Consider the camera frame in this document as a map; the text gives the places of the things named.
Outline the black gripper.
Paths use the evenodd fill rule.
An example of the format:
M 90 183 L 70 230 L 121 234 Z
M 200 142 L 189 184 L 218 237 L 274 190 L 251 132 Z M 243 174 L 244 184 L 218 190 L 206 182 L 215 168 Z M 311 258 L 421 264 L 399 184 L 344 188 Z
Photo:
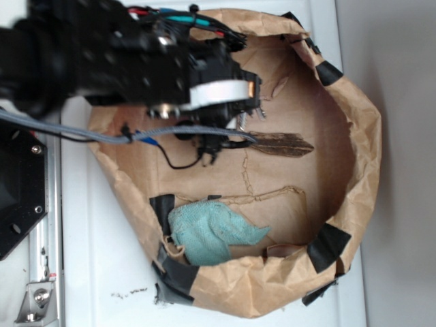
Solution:
M 245 119 L 260 108 L 260 77 L 241 68 L 231 56 L 234 50 L 224 40 L 195 42 L 189 47 L 189 101 L 185 104 L 162 104 L 148 109 L 148 115 L 160 119 L 175 118 L 178 126 L 201 125 L 226 129 L 219 134 L 176 133 L 179 140 L 197 137 L 197 159 L 205 154 L 213 163 L 223 149 L 241 149 L 253 144 L 244 137 L 230 139 L 235 132 L 245 131 Z

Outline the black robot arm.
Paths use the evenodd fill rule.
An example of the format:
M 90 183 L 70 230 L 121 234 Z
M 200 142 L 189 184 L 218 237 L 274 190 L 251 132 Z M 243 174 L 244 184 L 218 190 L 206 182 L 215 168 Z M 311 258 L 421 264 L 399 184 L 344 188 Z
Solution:
M 78 142 L 153 144 L 155 136 L 198 137 L 198 157 L 247 148 L 255 136 L 232 121 L 260 107 L 258 75 L 232 58 L 244 34 L 187 11 L 127 7 L 119 1 L 30 1 L 27 17 L 1 30 L 1 97 L 17 113 L 3 124 Z M 117 136 L 44 122 L 81 96 L 92 106 L 144 106 L 177 125 Z

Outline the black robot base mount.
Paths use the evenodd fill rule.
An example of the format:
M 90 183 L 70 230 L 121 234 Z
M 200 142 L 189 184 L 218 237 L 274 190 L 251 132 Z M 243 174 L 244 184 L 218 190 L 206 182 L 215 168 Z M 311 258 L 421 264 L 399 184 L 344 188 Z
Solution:
M 46 146 L 1 122 L 1 259 L 46 215 Z

